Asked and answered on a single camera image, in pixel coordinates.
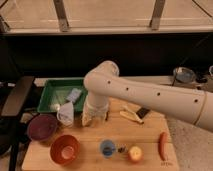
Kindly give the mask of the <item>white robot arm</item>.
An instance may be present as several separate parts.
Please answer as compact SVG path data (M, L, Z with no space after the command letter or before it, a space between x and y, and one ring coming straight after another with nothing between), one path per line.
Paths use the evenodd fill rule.
M130 81L119 76L113 61L104 61L84 77L88 91L84 125L92 116L104 116L109 97L126 100L213 132L213 93L196 89Z

